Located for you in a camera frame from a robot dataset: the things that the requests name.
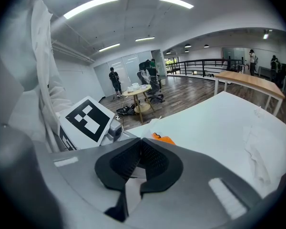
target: man in black shirt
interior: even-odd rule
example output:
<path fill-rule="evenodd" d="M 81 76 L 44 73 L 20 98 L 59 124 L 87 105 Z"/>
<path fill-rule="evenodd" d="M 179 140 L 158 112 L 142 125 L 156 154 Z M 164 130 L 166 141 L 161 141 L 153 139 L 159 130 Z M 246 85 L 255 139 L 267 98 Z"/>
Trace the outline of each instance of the man in black shirt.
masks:
<path fill-rule="evenodd" d="M 119 75 L 118 75 L 117 72 L 114 72 L 114 68 L 113 67 L 110 68 L 110 71 L 111 72 L 109 73 L 109 79 L 112 82 L 112 85 L 113 85 L 113 87 L 115 89 L 116 95 L 118 97 L 120 97 L 118 90 L 120 91 L 121 96 L 122 96 L 122 91 L 121 91 L 121 83 L 120 83 Z"/>

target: ceiling light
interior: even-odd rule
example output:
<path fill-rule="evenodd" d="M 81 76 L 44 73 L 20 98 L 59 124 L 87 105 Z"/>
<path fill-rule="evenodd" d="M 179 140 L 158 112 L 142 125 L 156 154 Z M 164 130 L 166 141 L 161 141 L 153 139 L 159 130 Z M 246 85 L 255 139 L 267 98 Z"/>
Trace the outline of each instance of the ceiling light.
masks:
<path fill-rule="evenodd" d="M 99 49 L 99 52 L 102 52 L 104 50 L 107 50 L 107 49 L 110 49 L 110 48 L 113 48 L 113 47 L 117 47 L 117 46 L 120 46 L 120 44 L 115 44 L 115 45 L 112 45 L 112 46 L 109 46 L 109 47 L 106 47 L 106 48 L 102 48 L 102 49 Z"/>
<path fill-rule="evenodd" d="M 120 63 L 120 62 L 118 62 L 118 63 Z M 118 64 L 118 63 L 114 63 L 114 64 L 112 64 L 112 65 L 115 65 L 115 64 Z"/>
<path fill-rule="evenodd" d="M 73 17 L 74 15 L 83 12 L 87 9 L 90 9 L 92 7 L 104 4 L 104 3 L 108 3 L 108 2 L 113 2 L 113 1 L 117 1 L 117 0 L 92 0 L 90 2 L 87 2 L 85 4 L 82 4 L 81 6 L 78 6 L 77 8 L 67 12 L 66 14 L 64 14 L 64 17 L 66 19 L 69 19 L 71 17 Z"/>
<path fill-rule="evenodd" d="M 160 0 L 160 1 L 171 2 L 171 3 L 177 4 L 177 5 L 186 7 L 188 9 L 191 9 L 192 7 L 194 7 L 193 5 L 191 5 L 187 2 L 183 2 L 181 0 Z"/>
<path fill-rule="evenodd" d="M 135 41 L 138 42 L 138 41 L 144 41 L 144 40 L 150 40 L 150 39 L 154 39 L 154 37 L 141 38 L 141 39 L 137 39 Z"/>

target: chair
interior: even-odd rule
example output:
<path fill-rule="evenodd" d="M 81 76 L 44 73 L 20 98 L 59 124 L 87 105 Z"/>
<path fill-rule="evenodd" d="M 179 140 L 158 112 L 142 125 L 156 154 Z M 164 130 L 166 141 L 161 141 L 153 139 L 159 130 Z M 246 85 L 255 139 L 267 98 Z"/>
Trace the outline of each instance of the chair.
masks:
<path fill-rule="evenodd" d="M 142 76 L 142 72 L 144 73 L 145 71 L 148 71 L 149 73 L 149 77 L 144 78 Z M 160 86 L 159 83 L 157 81 L 157 71 L 155 68 L 145 68 L 145 70 L 140 70 L 137 73 L 138 78 L 140 79 L 140 81 L 142 82 L 142 84 L 150 84 L 152 86 L 151 90 L 149 90 L 147 92 L 148 95 L 151 95 L 150 97 L 148 97 L 148 99 L 150 99 L 150 102 L 154 101 L 154 102 L 164 102 L 165 100 L 163 100 L 164 95 L 163 94 L 158 94 L 158 92 L 160 91 Z"/>

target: metal railing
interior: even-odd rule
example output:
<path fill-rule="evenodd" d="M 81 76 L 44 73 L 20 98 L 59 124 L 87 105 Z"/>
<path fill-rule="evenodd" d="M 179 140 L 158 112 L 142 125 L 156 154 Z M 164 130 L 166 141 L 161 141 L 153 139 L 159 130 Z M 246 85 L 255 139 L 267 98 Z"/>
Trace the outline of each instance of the metal railing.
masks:
<path fill-rule="evenodd" d="M 202 75 L 214 76 L 224 70 L 240 72 L 244 59 L 200 59 L 183 62 L 176 62 L 166 65 L 168 74 Z"/>

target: wooden floor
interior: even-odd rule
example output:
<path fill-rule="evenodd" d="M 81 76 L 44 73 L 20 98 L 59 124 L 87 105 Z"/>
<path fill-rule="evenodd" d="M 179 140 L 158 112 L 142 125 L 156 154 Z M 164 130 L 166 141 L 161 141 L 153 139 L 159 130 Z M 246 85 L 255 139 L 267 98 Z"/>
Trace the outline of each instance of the wooden floor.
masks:
<path fill-rule="evenodd" d="M 165 102 L 153 104 L 155 113 L 152 109 L 143 113 L 143 124 L 149 123 L 152 119 L 159 118 L 160 116 L 164 118 L 173 115 L 179 111 L 203 102 L 204 100 L 214 96 L 214 87 L 214 81 L 182 76 L 168 76 L 166 78 L 166 85 L 161 89 L 164 94 Z M 224 84 L 220 83 L 218 86 L 218 92 L 223 90 Z M 261 106 L 262 108 L 264 108 L 267 101 L 267 95 L 233 83 L 227 86 L 227 92 L 244 98 L 249 102 Z M 142 94 L 138 97 L 139 100 L 144 102 L 144 96 Z M 116 110 L 121 108 L 122 105 L 125 106 L 133 103 L 132 97 L 122 97 L 120 99 L 115 98 L 112 102 L 111 100 L 112 97 L 107 97 L 101 100 L 101 104 L 114 113 L 116 113 Z M 276 102 L 276 99 L 271 98 L 270 105 L 268 107 L 269 112 L 272 113 L 274 111 Z M 286 100 L 283 101 L 277 117 L 286 123 Z M 120 122 L 123 123 L 125 130 L 141 125 L 139 115 L 124 116 L 121 118 Z"/>

